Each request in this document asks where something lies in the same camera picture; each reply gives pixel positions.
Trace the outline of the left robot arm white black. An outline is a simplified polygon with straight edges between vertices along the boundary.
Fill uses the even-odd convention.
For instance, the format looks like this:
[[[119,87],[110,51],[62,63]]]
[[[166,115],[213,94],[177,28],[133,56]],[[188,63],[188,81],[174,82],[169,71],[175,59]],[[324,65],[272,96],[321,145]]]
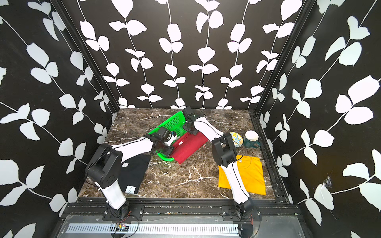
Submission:
[[[127,218],[129,213],[129,203],[118,182],[122,163],[152,150],[169,156],[174,149],[171,144],[176,137],[176,132],[161,127],[155,133],[122,145],[110,146],[103,143],[98,147],[85,169],[85,175],[100,188],[107,199],[110,214],[119,221]]]

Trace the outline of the yellow t-shirt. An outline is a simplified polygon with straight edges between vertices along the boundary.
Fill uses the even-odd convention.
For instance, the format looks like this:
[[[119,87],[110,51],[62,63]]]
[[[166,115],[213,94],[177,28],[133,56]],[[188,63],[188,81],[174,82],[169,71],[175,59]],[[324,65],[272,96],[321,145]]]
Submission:
[[[244,156],[237,162],[237,166],[247,192],[266,195],[263,165],[260,159]]]

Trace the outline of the black t-shirt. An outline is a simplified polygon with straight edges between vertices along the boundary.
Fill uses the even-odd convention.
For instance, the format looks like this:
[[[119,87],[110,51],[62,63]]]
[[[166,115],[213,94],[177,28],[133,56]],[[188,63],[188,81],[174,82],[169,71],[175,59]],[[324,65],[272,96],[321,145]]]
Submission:
[[[127,194],[138,194],[151,157],[140,154],[122,163],[118,183],[121,191]]]

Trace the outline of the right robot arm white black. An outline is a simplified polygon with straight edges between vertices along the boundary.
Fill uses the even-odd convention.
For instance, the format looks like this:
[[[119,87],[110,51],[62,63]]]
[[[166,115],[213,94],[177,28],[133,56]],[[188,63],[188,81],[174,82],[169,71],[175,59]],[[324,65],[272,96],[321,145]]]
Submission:
[[[190,113],[184,116],[184,129],[187,132],[200,132],[211,142],[213,159],[223,169],[231,187],[237,217],[241,220],[249,218],[255,211],[255,205],[240,176],[237,152],[231,134],[219,131],[201,114]]]

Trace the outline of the red t-shirt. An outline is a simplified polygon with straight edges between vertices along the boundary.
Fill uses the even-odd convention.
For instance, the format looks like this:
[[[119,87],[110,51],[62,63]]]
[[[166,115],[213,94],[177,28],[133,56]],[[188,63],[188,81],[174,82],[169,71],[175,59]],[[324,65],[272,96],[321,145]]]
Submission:
[[[182,164],[207,141],[207,137],[201,132],[196,135],[187,132],[173,144],[174,149],[170,154],[170,158],[174,158],[179,164]]]

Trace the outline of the green plastic basket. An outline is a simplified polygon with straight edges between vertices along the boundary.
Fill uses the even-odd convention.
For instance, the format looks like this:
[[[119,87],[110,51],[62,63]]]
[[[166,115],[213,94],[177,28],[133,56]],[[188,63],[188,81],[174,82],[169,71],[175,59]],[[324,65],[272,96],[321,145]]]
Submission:
[[[176,140],[181,138],[187,131],[183,128],[184,124],[186,122],[185,116],[183,112],[177,112],[173,116],[171,116],[169,119],[167,119],[165,122],[160,124],[158,127],[150,131],[147,136],[150,139],[156,139],[158,140],[157,136],[154,136],[160,128],[166,128],[169,130],[170,135],[172,136],[168,142],[169,145],[172,146]]]

